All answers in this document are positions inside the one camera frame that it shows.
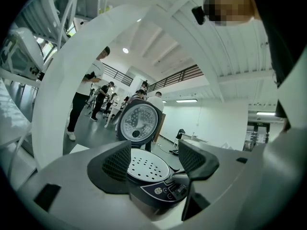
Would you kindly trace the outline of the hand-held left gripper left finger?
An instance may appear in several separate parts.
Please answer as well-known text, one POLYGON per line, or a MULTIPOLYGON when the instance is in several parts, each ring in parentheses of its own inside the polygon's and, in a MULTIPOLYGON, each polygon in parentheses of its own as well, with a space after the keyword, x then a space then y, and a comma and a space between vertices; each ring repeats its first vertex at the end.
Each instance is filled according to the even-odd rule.
POLYGON ((92 158, 87 165, 90 181, 107 194, 128 194, 128 168, 131 162, 131 142, 112 143, 111 148, 92 158))

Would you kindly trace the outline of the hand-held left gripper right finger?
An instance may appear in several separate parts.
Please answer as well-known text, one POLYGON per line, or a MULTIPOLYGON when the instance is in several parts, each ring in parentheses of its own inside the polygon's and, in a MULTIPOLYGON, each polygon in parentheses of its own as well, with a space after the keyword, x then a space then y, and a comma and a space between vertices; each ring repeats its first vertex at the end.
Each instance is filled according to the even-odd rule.
POLYGON ((215 155, 183 140, 178 145, 178 157, 189 179, 187 200, 181 217, 181 220, 185 221, 210 205, 210 202, 196 191, 192 183, 209 179, 219 168, 220 163, 215 155))

